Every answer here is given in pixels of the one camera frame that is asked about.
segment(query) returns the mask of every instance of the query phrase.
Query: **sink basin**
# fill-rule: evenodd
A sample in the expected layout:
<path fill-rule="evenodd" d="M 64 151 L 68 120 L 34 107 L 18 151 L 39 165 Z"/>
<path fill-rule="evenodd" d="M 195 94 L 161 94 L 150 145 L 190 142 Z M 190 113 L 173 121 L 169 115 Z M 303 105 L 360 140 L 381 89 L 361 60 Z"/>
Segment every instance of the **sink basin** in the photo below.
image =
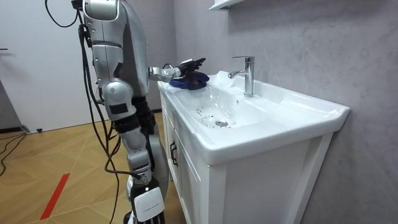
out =
<path fill-rule="evenodd" d="M 230 79 L 224 71 L 209 77 L 207 87 L 192 91 L 158 82 L 209 165 L 333 133 L 349 113 L 346 106 L 259 81 L 246 98 L 244 77 Z M 248 144 L 258 147 L 242 150 Z"/>
<path fill-rule="evenodd" d="M 244 100 L 241 95 L 241 91 L 237 88 L 220 89 L 215 86 L 190 91 L 189 94 L 186 91 L 175 93 L 190 119 L 206 128 L 220 131 L 266 120 L 265 111 Z"/>

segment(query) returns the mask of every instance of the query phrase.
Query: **humanoid robot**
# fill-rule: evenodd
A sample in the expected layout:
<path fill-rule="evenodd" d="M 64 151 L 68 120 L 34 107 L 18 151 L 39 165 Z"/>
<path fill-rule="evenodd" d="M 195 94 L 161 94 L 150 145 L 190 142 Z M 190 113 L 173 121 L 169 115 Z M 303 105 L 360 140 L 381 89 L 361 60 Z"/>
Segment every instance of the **humanoid robot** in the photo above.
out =
<path fill-rule="evenodd" d="M 169 82 L 189 77 L 205 58 L 187 60 L 175 68 L 148 67 L 144 31 L 127 1 L 80 0 L 72 4 L 84 14 L 80 35 L 93 52 L 99 103 L 105 106 L 127 150 L 131 174 L 127 197 L 132 212 L 126 214 L 124 223 L 164 223 L 169 168 L 159 138 L 151 135 L 155 122 L 146 102 L 149 79 Z"/>

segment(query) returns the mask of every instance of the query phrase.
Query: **cabinet handle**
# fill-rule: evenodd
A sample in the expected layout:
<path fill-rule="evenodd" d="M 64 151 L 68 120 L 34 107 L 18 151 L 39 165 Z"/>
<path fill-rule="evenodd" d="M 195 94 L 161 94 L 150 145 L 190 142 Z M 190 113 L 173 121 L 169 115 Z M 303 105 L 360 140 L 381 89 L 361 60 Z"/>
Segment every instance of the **cabinet handle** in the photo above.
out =
<path fill-rule="evenodd" d="M 170 144 L 170 155 L 172 155 L 172 158 L 173 158 L 173 146 L 175 146 L 175 141 L 173 141 L 173 143 L 172 144 Z"/>
<path fill-rule="evenodd" d="M 173 164 L 174 165 L 176 165 L 177 167 L 178 167 L 178 162 L 177 162 L 177 159 L 175 158 L 175 156 L 174 156 L 174 150 L 176 150 L 177 149 L 177 146 L 174 146 L 174 148 L 172 149 L 172 160 L 173 160 Z"/>

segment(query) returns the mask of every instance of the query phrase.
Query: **sink drain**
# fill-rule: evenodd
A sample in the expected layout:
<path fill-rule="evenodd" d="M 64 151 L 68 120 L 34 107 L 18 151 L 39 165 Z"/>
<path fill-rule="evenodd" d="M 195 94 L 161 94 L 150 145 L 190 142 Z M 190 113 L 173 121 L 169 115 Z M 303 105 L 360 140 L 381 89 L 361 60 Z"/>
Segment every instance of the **sink drain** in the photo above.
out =
<path fill-rule="evenodd" d="M 219 121 L 216 121 L 216 125 L 220 126 L 220 127 L 225 127 L 228 125 L 228 123 L 226 121 L 219 120 Z"/>

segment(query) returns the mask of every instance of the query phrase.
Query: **faucet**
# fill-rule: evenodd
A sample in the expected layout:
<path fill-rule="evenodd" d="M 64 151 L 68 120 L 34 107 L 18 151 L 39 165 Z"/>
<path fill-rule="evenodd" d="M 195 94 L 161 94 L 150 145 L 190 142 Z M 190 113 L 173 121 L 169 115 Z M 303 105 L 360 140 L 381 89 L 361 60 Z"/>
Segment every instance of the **faucet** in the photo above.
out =
<path fill-rule="evenodd" d="M 232 57 L 232 58 L 244 58 L 244 70 L 231 72 L 228 74 L 228 78 L 235 78 L 237 75 L 244 75 L 244 96 L 254 96 L 254 57 Z"/>

